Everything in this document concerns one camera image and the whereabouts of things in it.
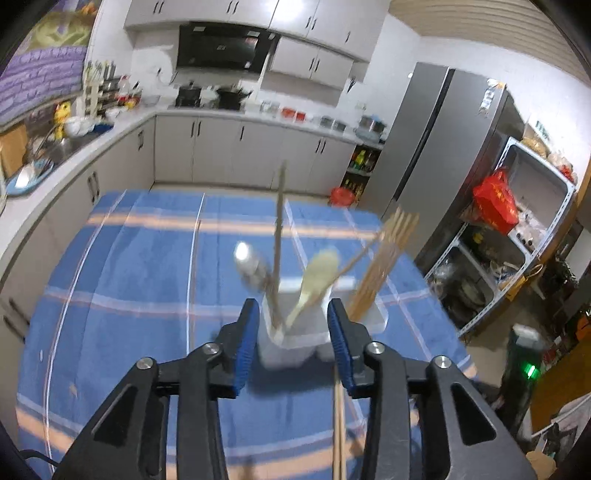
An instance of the blue plaid tablecloth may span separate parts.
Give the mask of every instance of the blue plaid tablecloth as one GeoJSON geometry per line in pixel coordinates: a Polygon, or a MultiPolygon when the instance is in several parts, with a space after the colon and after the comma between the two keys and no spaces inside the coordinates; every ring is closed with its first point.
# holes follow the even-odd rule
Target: blue plaid tablecloth
{"type": "MultiPolygon", "coordinates": [[[[21,362],[20,447],[61,459],[82,426],[134,362],[182,358],[236,320],[249,291],[233,264],[238,241],[269,262],[275,230],[271,198],[173,192],[109,193],[79,232],[39,301],[21,362]]],[[[343,264],[381,223],[372,214],[286,202],[281,274],[301,276],[311,256],[336,248],[343,264]]],[[[351,273],[361,279],[369,259],[351,273]]],[[[447,355],[476,369],[413,262],[402,256],[380,292],[388,308],[374,338],[401,355],[447,355]]],[[[231,479],[331,478],[333,367],[267,371],[255,358],[237,400],[219,402],[231,479]]],[[[367,401],[346,399],[348,478],[356,478],[367,401]]],[[[176,411],[171,402],[168,480],[176,478],[176,411]]],[[[411,411],[413,459],[420,462],[418,415],[411,411]]],[[[32,463],[42,478],[50,468],[32,463]]],[[[413,469],[414,475],[420,469],[413,469]]]]}

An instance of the wooden skewer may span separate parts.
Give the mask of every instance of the wooden skewer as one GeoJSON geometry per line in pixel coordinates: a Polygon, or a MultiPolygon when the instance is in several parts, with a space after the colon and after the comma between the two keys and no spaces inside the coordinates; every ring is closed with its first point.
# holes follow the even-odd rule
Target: wooden skewer
{"type": "Polygon", "coordinates": [[[280,280],[280,265],[281,265],[281,235],[283,233],[283,204],[285,192],[285,171],[287,166],[285,162],[281,165],[279,170],[279,191],[277,192],[277,224],[275,226],[275,255],[273,259],[273,275],[271,279],[271,324],[275,330],[279,329],[283,324],[283,319],[279,312],[279,280],[280,280]]]}

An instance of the red bucket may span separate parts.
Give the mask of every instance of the red bucket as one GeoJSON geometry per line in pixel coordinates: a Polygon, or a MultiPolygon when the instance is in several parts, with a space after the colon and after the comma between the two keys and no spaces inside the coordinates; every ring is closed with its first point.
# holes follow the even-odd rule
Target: red bucket
{"type": "Polygon", "coordinates": [[[355,194],[343,187],[337,187],[331,190],[329,205],[334,207],[350,207],[355,201],[355,194]]]}

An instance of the white cabinet door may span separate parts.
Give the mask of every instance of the white cabinet door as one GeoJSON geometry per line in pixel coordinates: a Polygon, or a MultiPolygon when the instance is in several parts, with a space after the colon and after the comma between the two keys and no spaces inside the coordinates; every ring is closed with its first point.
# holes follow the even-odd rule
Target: white cabinet door
{"type": "Polygon", "coordinates": [[[230,22],[269,28],[277,0],[235,0],[230,22]]]}
{"type": "Polygon", "coordinates": [[[271,188],[280,164],[284,129],[244,122],[232,156],[230,183],[271,188]]]}
{"type": "Polygon", "coordinates": [[[159,116],[156,119],[156,181],[192,181],[197,118],[159,116]]]}
{"type": "Polygon", "coordinates": [[[129,189],[149,190],[154,184],[154,134],[154,120],[150,120],[130,134],[135,138],[134,148],[137,150],[133,156],[129,189]]]}
{"type": "Polygon", "coordinates": [[[184,0],[185,19],[227,22],[236,0],[184,0]]]}
{"type": "Polygon", "coordinates": [[[319,48],[314,45],[283,37],[277,45],[271,71],[309,79],[316,65],[318,51],[319,48]]]}
{"type": "Polygon", "coordinates": [[[26,331],[61,254],[49,220],[43,217],[25,240],[0,291],[4,309],[21,331],[26,331]]]}
{"type": "Polygon", "coordinates": [[[342,89],[347,82],[353,60],[321,48],[312,69],[311,79],[330,87],[342,89]]]}
{"type": "Polygon", "coordinates": [[[355,0],[320,0],[308,38],[319,43],[343,48],[353,15],[355,0]]]}
{"type": "Polygon", "coordinates": [[[308,179],[308,193],[330,195],[330,191],[340,186],[347,171],[355,145],[325,138],[308,179]]]}
{"type": "Polygon", "coordinates": [[[0,420],[18,446],[17,406],[18,368],[24,344],[19,333],[8,326],[15,323],[0,306],[0,420]]]}
{"type": "Polygon", "coordinates": [[[135,27],[157,21],[154,17],[159,7],[160,0],[133,0],[125,18],[125,26],[135,27]]]}
{"type": "Polygon", "coordinates": [[[238,120],[199,118],[193,155],[193,182],[229,183],[232,154],[242,131],[238,120]]]}
{"type": "Polygon", "coordinates": [[[285,189],[289,192],[306,192],[310,170],[320,151],[322,141],[322,137],[318,135],[285,129],[279,163],[275,168],[271,188],[275,190],[279,188],[279,168],[283,162],[286,162],[285,189]]]}
{"type": "Polygon", "coordinates": [[[345,50],[370,61],[388,13],[389,0],[355,0],[345,50]]]}
{"type": "Polygon", "coordinates": [[[271,30],[306,37],[312,26],[319,0],[279,0],[271,30]]]}
{"type": "Polygon", "coordinates": [[[64,252],[78,231],[86,224],[96,201],[92,167],[84,171],[57,198],[46,214],[60,252],[64,252]]]}

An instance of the white plastic container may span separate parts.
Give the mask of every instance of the white plastic container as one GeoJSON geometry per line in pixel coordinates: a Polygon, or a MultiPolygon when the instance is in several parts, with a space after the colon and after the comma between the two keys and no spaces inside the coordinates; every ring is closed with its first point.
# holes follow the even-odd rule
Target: white plastic container
{"type": "MultiPolygon", "coordinates": [[[[300,298],[301,277],[285,278],[279,284],[278,304],[285,319],[300,298]]],[[[353,277],[343,277],[327,292],[323,301],[303,312],[295,321],[291,331],[281,340],[273,336],[271,312],[267,296],[262,301],[262,322],[258,332],[259,357],[263,366],[269,370],[297,368],[302,366],[315,353],[325,362],[335,360],[328,323],[326,320],[331,299],[340,298],[346,304],[355,289],[353,277]]],[[[388,311],[384,303],[376,298],[362,323],[370,334],[381,333],[388,323],[388,311]]]]}

